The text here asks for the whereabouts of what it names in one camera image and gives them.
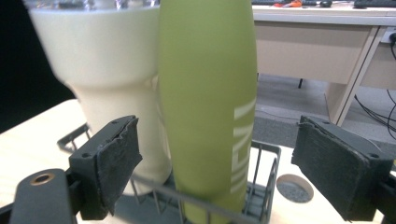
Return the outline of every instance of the cable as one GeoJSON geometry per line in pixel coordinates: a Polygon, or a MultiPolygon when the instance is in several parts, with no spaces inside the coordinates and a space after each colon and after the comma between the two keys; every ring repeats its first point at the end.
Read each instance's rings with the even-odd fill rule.
{"type": "MultiPolygon", "coordinates": [[[[392,97],[392,96],[390,95],[390,93],[389,93],[389,90],[388,90],[388,95],[389,95],[390,100],[391,100],[393,103],[395,103],[395,101],[393,100],[393,97],[392,97]]],[[[378,113],[375,113],[373,110],[371,110],[371,109],[367,108],[365,105],[363,105],[363,104],[359,101],[357,95],[355,95],[355,100],[358,102],[358,104],[361,106],[361,108],[362,108],[373,120],[375,120],[375,121],[377,121],[378,123],[380,123],[380,124],[386,126],[386,127],[388,128],[388,132],[389,132],[390,136],[391,136],[393,139],[396,140],[396,137],[391,133],[391,131],[396,132],[396,128],[394,128],[392,125],[390,125],[390,122],[391,122],[391,121],[396,121],[395,119],[392,119],[392,118],[390,117],[390,116],[392,115],[393,111],[394,111],[395,108],[396,108],[396,104],[395,104],[395,106],[391,109],[391,111],[390,111],[390,113],[389,113],[389,116],[386,117],[386,116],[380,115],[380,114],[378,114],[378,113]]]]}
{"type": "Polygon", "coordinates": [[[390,131],[390,128],[389,128],[389,124],[390,124],[390,121],[391,121],[390,116],[392,115],[394,109],[396,108],[396,102],[395,102],[395,100],[393,100],[393,97],[390,95],[389,90],[387,90],[387,93],[388,93],[388,96],[389,96],[390,100],[394,103],[394,106],[390,110],[390,113],[389,113],[389,116],[388,116],[388,123],[387,123],[388,124],[388,132],[389,132],[390,136],[392,136],[392,138],[396,139],[396,137],[392,134],[392,132],[390,131]]]}
{"type": "Polygon", "coordinates": [[[395,46],[396,43],[396,33],[391,34],[389,36],[389,40],[390,40],[390,51],[393,54],[393,58],[396,60],[395,51],[393,50],[393,47],[395,46]]]}

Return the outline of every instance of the white tumbler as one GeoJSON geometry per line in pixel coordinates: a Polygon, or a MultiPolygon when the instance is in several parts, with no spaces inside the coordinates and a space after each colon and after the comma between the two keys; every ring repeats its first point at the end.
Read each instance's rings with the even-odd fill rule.
{"type": "MultiPolygon", "coordinates": [[[[134,174],[163,183],[171,172],[157,104],[159,6],[152,2],[25,0],[54,75],[78,98],[92,133],[139,118],[143,160],[134,174]]],[[[137,193],[151,189],[136,185],[137,193]]],[[[133,193],[127,186],[125,193],[133,193]]]]}

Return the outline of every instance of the green bottle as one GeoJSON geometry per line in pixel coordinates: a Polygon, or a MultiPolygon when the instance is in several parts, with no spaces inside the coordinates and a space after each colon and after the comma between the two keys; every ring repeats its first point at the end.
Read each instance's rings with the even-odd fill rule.
{"type": "MultiPolygon", "coordinates": [[[[159,91],[181,192],[243,209],[256,74],[249,0],[161,1],[159,91]]],[[[205,223],[204,210],[184,203],[183,211],[189,221],[205,223]]]]}

